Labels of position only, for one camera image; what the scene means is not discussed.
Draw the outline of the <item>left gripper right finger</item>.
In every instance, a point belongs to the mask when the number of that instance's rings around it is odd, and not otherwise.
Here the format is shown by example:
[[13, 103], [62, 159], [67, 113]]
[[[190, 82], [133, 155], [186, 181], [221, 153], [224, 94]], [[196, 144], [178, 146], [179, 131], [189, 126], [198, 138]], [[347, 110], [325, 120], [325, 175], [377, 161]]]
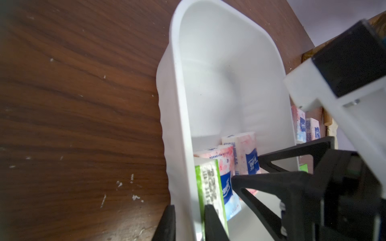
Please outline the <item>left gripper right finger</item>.
[[204, 218], [206, 241], [229, 241], [213, 205], [205, 205]]

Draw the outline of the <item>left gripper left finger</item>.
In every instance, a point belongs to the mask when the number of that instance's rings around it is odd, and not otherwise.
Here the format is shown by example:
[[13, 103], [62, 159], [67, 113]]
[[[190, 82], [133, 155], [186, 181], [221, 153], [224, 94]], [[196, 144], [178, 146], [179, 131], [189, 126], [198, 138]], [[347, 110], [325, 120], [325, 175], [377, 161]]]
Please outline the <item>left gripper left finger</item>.
[[158, 223], [152, 241], [175, 241], [176, 240], [176, 211], [175, 206], [168, 205]]

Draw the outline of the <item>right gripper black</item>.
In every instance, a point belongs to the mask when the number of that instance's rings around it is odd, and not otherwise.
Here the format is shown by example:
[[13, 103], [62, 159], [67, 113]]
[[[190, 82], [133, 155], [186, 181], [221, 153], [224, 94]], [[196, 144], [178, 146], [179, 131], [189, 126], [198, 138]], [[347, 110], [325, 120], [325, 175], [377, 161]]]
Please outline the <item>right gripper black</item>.
[[[362, 157], [332, 150], [335, 140], [324, 137], [259, 156], [268, 173], [236, 175], [232, 186], [275, 241], [384, 241], [386, 200], [382, 185]], [[290, 172], [274, 161], [311, 155], [313, 174]], [[249, 190], [276, 196], [278, 217]]]

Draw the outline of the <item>green pocket tissue pack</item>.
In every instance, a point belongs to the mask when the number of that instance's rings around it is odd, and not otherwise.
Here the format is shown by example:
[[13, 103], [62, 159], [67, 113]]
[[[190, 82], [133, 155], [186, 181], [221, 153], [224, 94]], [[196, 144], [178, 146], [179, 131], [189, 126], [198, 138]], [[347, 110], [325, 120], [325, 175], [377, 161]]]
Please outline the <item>green pocket tissue pack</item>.
[[307, 164], [301, 164], [299, 166], [299, 170], [308, 173], [309, 172], [308, 165]]

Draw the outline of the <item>green edge tissue pack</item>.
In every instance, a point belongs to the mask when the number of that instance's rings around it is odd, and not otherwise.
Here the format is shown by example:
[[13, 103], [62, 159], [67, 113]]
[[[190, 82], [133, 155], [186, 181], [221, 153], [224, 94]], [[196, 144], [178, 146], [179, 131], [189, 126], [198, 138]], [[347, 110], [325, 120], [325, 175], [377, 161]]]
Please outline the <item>green edge tissue pack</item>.
[[194, 157], [194, 163], [201, 213], [203, 240], [205, 241], [206, 228], [204, 213], [206, 205], [210, 204], [214, 206], [217, 216], [226, 233], [228, 233], [228, 224], [226, 219], [218, 160]]

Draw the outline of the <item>pink barcode tissue pack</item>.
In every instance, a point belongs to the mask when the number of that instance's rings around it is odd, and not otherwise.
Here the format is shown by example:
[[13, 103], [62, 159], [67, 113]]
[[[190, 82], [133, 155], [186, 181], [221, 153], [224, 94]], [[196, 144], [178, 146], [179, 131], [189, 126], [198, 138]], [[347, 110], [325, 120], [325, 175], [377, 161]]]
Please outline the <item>pink barcode tissue pack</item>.
[[235, 175], [255, 175], [261, 173], [255, 132], [222, 137], [222, 144], [233, 146]]

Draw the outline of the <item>blue tempo tissue pack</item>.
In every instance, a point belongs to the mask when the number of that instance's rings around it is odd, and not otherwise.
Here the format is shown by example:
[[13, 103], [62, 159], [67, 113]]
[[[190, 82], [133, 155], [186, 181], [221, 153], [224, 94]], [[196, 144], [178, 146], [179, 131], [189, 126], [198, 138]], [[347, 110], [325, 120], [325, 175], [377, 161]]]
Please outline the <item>blue tempo tissue pack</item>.
[[206, 159], [216, 159], [218, 161], [225, 213], [227, 221], [229, 221], [242, 210], [239, 196], [233, 191], [231, 183], [231, 178], [235, 175], [233, 146], [219, 145], [202, 151], [196, 151], [194, 152], [194, 156]]

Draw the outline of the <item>pink pocket tissue pack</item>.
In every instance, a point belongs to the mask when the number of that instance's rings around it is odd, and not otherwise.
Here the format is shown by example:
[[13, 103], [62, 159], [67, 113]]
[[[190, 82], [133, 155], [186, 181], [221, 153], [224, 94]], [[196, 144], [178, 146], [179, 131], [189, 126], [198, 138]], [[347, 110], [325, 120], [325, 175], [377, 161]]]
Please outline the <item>pink pocket tissue pack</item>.
[[294, 132], [297, 144], [305, 143], [306, 140], [306, 114], [295, 105], [291, 106], [294, 124]]

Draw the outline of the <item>white plastic storage box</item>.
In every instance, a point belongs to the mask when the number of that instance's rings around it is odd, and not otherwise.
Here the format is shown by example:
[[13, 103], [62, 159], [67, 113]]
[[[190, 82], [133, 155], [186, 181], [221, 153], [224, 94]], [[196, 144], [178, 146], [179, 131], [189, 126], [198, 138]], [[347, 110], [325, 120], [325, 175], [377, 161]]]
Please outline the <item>white plastic storage box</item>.
[[258, 155], [296, 144], [284, 65], [269, 34], [223, 1], [181, 1], [156, 73], [176, 239], [201, 240], [194, 152], [255, 132]]

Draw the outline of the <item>blue pocket tissue pack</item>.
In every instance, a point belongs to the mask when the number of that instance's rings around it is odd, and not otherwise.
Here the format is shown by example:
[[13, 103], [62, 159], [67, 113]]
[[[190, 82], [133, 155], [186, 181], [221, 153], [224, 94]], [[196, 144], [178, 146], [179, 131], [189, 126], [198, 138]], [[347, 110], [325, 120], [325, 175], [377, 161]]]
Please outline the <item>blue pocket tissue pack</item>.
[[320, 139], [319, 121], [314, 118], [306, 118], [306, 140], [307, 142]]

